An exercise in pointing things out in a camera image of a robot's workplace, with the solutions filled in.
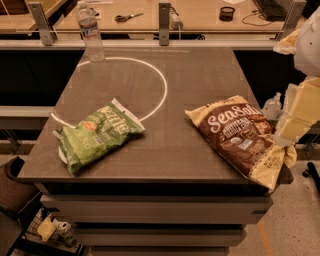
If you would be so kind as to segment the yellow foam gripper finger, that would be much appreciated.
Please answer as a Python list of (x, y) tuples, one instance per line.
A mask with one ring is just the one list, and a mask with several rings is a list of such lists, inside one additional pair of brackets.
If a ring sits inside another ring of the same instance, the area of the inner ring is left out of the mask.
[(295, 144), (320, 120), (320, 78), (308, 77), (299, 85), (289, 84), (274, 142), (279, 146)]
[(283, 55), (295, 54), (296, 52), (296, 41), (300, 30), (297, 29), (290, 33), (285, 38), (281, 39), (273, 47), (273, 51)]

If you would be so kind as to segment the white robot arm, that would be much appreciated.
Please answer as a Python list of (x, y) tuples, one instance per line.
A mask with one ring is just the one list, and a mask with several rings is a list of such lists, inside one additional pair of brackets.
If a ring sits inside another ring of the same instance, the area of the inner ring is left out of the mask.
[(295, 68), (306, 75), (298, 86), (288, 85), (273, 136), (277, 145), (290, 146), (320, 120), (320, 7), (298, 31), (281, 40), (274, 50), (292, 53)]

